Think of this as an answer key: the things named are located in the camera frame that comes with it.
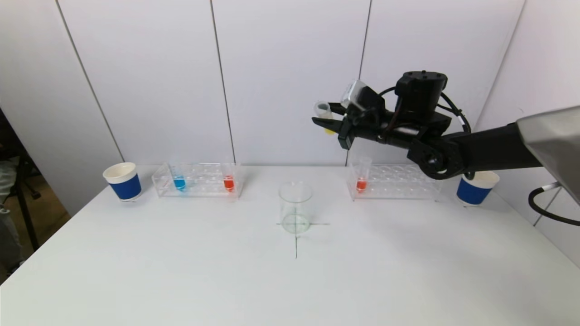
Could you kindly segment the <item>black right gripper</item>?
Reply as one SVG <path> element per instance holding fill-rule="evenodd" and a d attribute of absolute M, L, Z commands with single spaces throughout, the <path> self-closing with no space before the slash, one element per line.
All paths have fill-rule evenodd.
<path fill-rule="evenodd" d="M 312 117 L 311 120 L 317 126 L 328 132 L 338 133 L 340 146 L 350 150 L 355 138 L 367 139 L 379 143 L 380 132 L 383 124 L 383 106 L 374 105 L 367 109 L 360 109 L 356 105 L 344 108 L 341 103 L 329 102 L 330 111 L 344 115 L 343 120 Z"/>

